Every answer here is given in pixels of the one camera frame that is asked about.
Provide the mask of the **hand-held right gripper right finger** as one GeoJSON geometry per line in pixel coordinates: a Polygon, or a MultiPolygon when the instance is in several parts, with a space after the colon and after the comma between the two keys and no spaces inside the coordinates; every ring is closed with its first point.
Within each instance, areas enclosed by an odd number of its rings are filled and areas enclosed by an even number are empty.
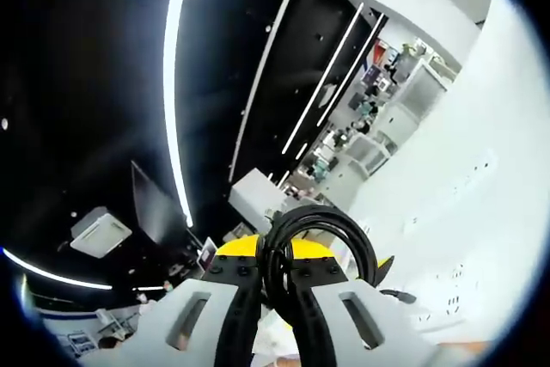
{"type": "Polygon", "coordinates": [[[398,304],[362,279],[346,277],[316,242],[283,250],[293,327],[304,366],[442,366],[441,349],[414,331],[398,304]]]}

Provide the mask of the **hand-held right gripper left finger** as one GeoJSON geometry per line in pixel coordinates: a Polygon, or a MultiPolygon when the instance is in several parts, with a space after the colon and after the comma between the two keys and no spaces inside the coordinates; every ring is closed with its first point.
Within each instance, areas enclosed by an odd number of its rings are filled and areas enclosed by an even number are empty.
{"type": "Polygon", "coordinates": [[[182,282],[141,315],[121,345],[82,366],[249,366],[261,313],[258,235],[220,247],[202,278],[182,282]]]}

